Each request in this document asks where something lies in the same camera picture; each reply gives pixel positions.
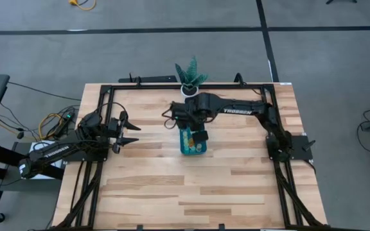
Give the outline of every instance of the teal container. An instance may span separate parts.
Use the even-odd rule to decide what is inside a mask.
[[[204,154],[207,150],[206,141],[193,144],[191,129],[187,127],[186,129],[179,130],[179,139],[181,140],[181,153],[184,155],[200,155]]]

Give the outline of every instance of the black metal frame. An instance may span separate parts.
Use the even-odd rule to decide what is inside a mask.
[[[162,84],[154,84],[154,83],[151,83],[151,84],[141,83],[141,81],[137,81],[136,84],[127,84],[127,85],[102,85],[101,90],[100,90],[100,98],[98,100],[98,107],[104,104],[103,101],[104,101],[104,98],[105,98],[105,94],[109,94],[108,103],[112,102],[114,100],[114,95],[115,95],[116,90],[151,90],[151,89],[177,89],[177,90],[179,90],[180,87],[181,87],[180,83],[178,83],[178,84],[163,84],[162,85]],[[235,79],[234,79],[234,83],[227,83],[227,84],[209,84],[208,83],[208,84],[201,85],[200,89],[258,89],[258,90],[260,90],[261,99],[264,102],[267,102],[266,91],[268,91],[269,94],[270,94],[271,103],[277,109],[276,112],[277,112],[278,122],[281,124],[281,118],[280,118],[280,114],[279,114],[278,103],[277,103],[277,100],[276,100],[276,93],[275,93],[275,88],[274,88],[273,84],[248,84],[248,83],[245,83],[243,81],[242,76],[238,73],[236,75]],[[110,121],[111,111],[112,111],[112,103],[107,105],[107,110],[106,110],[106,113],[105,113],[106,114],[105,124],[108,124],[109,121]],[[285,163],[287,179],[285,179],[285,177],[282,174],[279,174],[279,172],[281,173],[280,163],[277,160],[273,160],[273,163],[274,163],[276,178],[280,179],[280,180],[277,180],[277,188],[278,188],[278,192],[279,192],[279,199],[280,199],[280,202],[281,202],[281,211],[282,211],[282,215],[283,215],[283,219],[284,219],[285,228],[294,227],[290,223],[290,218],[289,218],[289,213],[288,213],[288,205],[286,203],[285,191],[287,191],[287,193],[291,197],[293,197],[292,200],[294,202],[299,201],[299,203],[294,204],[294,212],[295,212],[295,220],[296,220],[296,226],[295,227],[296,228],[304,227],[303,226],[303,221],[302,221],[302,214],[305,216],[305,215],[309,215],[310,213],[307,214],[307,213],[301,212],[301,211],[307,212],[307,209],[300,202],[300,199],[296,195],[295,182],[294,182],[294,177],[293,177],[293,174],[292,174],[292,167],[290,165],[290,162],[288,161],[288,162]],[[79,209],[78,209],[79,211],[77,211],[78,214],[76,215],[75,227],[72,227],[73,230],[92,230],[93,229],[94,219],[95,219],[95,212],[96,212],[96,204],[98,202],[98,192],[99,192],[99,187],[100,187],[99,181],[95,185],[94,189],[92,190],[91,209],[89,211],[88,224],[85,225],[85,226],[82,226],[82,213],[84,212],[84,206],[83,205],[81,206],[81,203],[84,203],[87,196],[88,196],[88,195],[86,195],[86,192],[87,192],[87,188],[89,186],[88,182],[89,182],[89,178],[90,178],[90,174],[91,174],[92,164],[93,164],[92,162],[88,162],[87,167],[85,169],[84,179],[83,179],[83,186],[82,186],[82,195],[81,195],[81,198],[76,203],[76,206],[79,205]],[[96,174],[101,173],[102,167],[103,167],[103,162],[99,162],[97,164]],[[309,228],[311,230],[325,230],[327,228],[330,229],[329,226],[309,227]],[[138,225],[137,230],[141,230],[141,229],[142,229],[141,225]],[[219,230],[222,230],[222,229],[225,230],[224,225],[220,225]]]

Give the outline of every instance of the black chair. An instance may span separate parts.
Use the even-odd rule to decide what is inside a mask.
[[[330,4],[331,2],[333,2],[333,0],[327,1],[326,4]],[[358,1],[357,0],[352,0],[352,3],[358,3]]]

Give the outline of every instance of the green plant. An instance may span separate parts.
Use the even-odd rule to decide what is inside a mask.
[[[191,63],[189,64],[189,67],[186,70],[186,72],[183,71],[182,68],[178,64],[175,64],[175,68],[177,70],[181,83],[188,90],[194,87],[198,87],[203,82],[205,82],[206,79],[208,78],[207,74],[198,74],[197,59],[195,58],[195,56],[192,57]]]

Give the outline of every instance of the yellow cable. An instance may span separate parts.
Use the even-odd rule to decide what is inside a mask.
[[[62,124],[62,117],[61,117],[61,115],[58,115],[56,113],[50,113],[49,115],[47,115],[47,117],[45,117],[41,121],[41,123],[39,123],[39,125],[38,125],[38,134],[39,134],[39,139],[40,140],[47,139],[48,137],[52,136],[55,133],[55,131],[52,131],[50,134],[47,134],[46,136],[42,136],[42,132],[41,132],[41,126],[42,126],[42,124],[45,122],[45,120],[47,120],[48,118],[53,117],[53,116],[59,118],[59,126]]]
[[[90,8],[83,8],[83,7],[81,7],[78,4],[78,0],[69,0],[69,4],[73,4],[73,5],[77,6],[77,7],[79,7],[79,9],[81,9],[81,10],[92,10],[96,6],[96,0],[94,0],[94,4]]]
[[[16,133],[16,132],[14,132],[13,130],[11,130],[11,129],[7,128],[6,126],[4,126],[4,125],[2,125],[2,124],[0,124],[0,126],[1,126],[1,127],[3,127],[5,130],[7,130],[7,131],[11,132],[11,133],[14,133],[14,134],[18,135],[18,133]],[[23,137],[23,138],[25,138],[25,139],[35,140],[34,138],[31,138],[31,137]]]

